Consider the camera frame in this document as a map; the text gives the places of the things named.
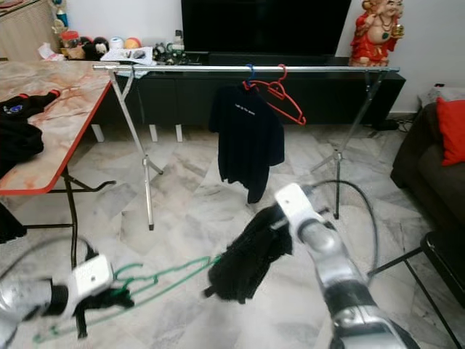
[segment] red statue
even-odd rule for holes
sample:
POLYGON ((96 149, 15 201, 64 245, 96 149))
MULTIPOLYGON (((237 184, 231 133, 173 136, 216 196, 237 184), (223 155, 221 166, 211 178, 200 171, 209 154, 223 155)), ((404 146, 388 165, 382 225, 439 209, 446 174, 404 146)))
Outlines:
POLYGON ((398 19, 403 14, 402 0, 365 0, 365 14, 357 19, 349 65, 373 67, 389 63, 388 51, 394 51, 404 36, 398 19))

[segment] red table edge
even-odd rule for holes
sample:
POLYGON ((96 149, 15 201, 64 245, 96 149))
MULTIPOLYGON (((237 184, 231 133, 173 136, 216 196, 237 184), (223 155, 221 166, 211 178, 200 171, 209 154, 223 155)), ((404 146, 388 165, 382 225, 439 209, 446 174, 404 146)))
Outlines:
POLYGON ((97 109, 100 107, 100 104, 103 101, 103 98, 106 96, 108 90, 110 89, 111 86, 111 81, 107 83, 107 86, 103 90, 102 94, 100 95, 100 98, 98 99, 97 103, 95 104, 94 108, 92 109, 89 117, 87 118, 86 122, 81 128, 81 131, 78 133, 76 136, 73 144, 71 145, 68 153, 66 154, 65 158, 63 159, 60 167, 58 167, 57 172, 55 173, 54 177, 50 181, 50 184, 48 184, 46 187, 39 188, 39 189, 19 189, 19 190, 12 190, 12 189, 6 189, 2 190, 0 189, 0 195, 39 195, 39 194, 47 194, 55 184, 57 184, 58 179, 60 178, 60 175, 62 174, 63 170, 65 169, 66 165, 71 159, 71 156, 73 156, 74 151, 76 150, 79 142, 81 141, 82 136, 84 135, 85 131, 87 130, 87 127, 89 127, 90 121, 94 118, 94 114, 97 111, 97 109))

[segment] television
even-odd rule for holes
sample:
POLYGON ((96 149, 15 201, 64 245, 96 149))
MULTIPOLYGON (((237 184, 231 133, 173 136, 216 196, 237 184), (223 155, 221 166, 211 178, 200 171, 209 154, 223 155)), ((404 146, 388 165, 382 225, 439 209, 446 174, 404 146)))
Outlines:
POLYGON ((351 0, 182 0, 188 52, 334 55, 351 0))

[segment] marble floor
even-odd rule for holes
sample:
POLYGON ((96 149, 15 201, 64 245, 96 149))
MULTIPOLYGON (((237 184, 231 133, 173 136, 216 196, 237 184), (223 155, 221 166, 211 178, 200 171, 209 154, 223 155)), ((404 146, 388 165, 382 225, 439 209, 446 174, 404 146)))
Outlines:
MULTIPOLYGON (((70 162, 70 173, 90 185, 103 180, 117 184, 100 193, 76 194, 79 233, 102 253, 115 269, 143 263, 133 275, 153 274, 202 256, 214 256, 243 230, 273 193, 290 182, 316 182, 334 178, 329 164, 311 173, 310 168, 331 154, 347 127, 286 127, 286 161, 273 167, 263 199, 246 203, 246 190, 221 182, 217 169, 217 136, 204 129, 185 127, 183 143, 174 129, 159 129, 158 143, 148 129, 139 128, 147 153, 165 174, 152 174, 155 230, 147 229, 142 167, 124 125, 103 127, 104 143, 86 134, 70 162)), ((401 132, 374 134, 360 128, 349 142, 342 177, 358 184, 376 212, 380 232, 380 258, 386 262, 416 248, 431 225, 408 193, 389 178, 401 132)), ((321 188, 313 204, 333 208, 334 187, 321 188)), ((1 200, 24 224, 69 221, 66 197, 3 197, 1 200)), ((341 219, 335 222, 354 260, 368 270, 373 256, 371 222, 362 200, 350 189, 342 190, 341 219)), ((30 246, 69 230, 36 230, 25 238, 0 246, 0 270, 30 246)), ((63 280, 70 270, 68 241, 42 249, 24 259, 13 278, 53 276, 63 280)), ((80 256, 84 249, 80 246, 80 256)), ((465 311, 423 256, 412 259, 414 268, 429 286, 456 335, 465 343, 465 311)), ((136 296, 140 302, 193 271, 160 277, 159 285, 136 296)), ((331 337, 328 312, 318 289, 312 261, 303 247, 294 244, 294 255, 274 263, 254 299, 246 305, 204 299, 206 272, 128 313, 99 321, 115 309, 88 312, 89 337, 78 341, 76 332, 62 330, 73 322, 57 318, 20 326, 12 348, 131 348, 131 349, 308 349, 327 348, 331 337), (59 324, 60 336, 48 328, 59 324), (46 341, 37 345, 40 334, 46 341)), ((421 348, 454 348, 425 296, 404 265, 378 275, 371 284, 377 303, 407 329, 421 348)))

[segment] sofa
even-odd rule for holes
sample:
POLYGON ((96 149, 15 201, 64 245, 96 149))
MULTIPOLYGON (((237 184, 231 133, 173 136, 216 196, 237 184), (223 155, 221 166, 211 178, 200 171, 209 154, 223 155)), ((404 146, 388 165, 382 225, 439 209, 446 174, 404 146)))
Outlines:
POLYGON ((465 163, 444 167, 436 103, 423 108, 402 143, 391 178, 423 204, 444 231, 465 227, 465 163))

